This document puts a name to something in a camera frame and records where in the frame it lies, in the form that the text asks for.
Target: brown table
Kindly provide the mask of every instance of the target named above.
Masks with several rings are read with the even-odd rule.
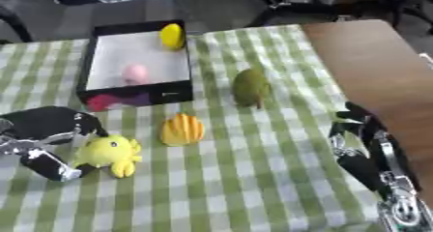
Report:
[[[406,150],[433,207],[433,71],[381,20],[303,29],[348,99],[377,114]]]

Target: green avocado toy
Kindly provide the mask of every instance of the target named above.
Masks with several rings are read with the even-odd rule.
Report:
[[[235,101],[241,106],[257,105],[262,107],[262,100],[270,93],[271,86],[266,76],[259,69],[247,69],[236,75],[233,82]]]

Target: pink peach toy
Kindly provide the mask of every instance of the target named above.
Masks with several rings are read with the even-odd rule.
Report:
[[[146,84],[147,70],[142,65],[130,65],[124,69],[123,78],[128,85]]]

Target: floor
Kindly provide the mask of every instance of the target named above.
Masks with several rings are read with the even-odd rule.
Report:
[[[87,38],[94,26],[143,20],[181,18],[188,32],[239,28],[249,23],[265,6],[259,0],[149,0],[117,4],[63,6],[52,0],[12,0],[0,4],[15,11],[36,41]],[[433,6],[427,11],[433,16]],[[323,15],[289,14],[271,24],[293,24],[329,21]],[[417,51],[433,56],[433,36],[425,32],[428,25],[416,18],[404,16],[398,30]],[[17,41],[5,24],[0,24],[0,39]]]

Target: mango toy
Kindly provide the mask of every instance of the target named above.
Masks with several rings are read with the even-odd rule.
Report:
[[[78,149],[73,165],[111,166],[111,172],[116,177],[128,177],[135,172],[134,162],[142,161],[137,155],[140,151],[141,146],[135,139],[128,140],[122,135],[97,137]]]
[[[148,73],[142,65],[130,65],[124,69],[122,76],[128,85],[142,85],[146,84]]]
[[[203,139],[203,123],[195,116],[178,113],[174,118],[165,121],[160,140],[168,146],[183,146]]]
[[[184,46],[185,37],[180,25],[168,24],[159,32],[162,44],[170,50],[179,50]]]
[[[271,85],[260,70],[247,69],[235,77],[232,91],[238,105],[257,105],[257,108],[261,108],[262,100],[271,91]]]

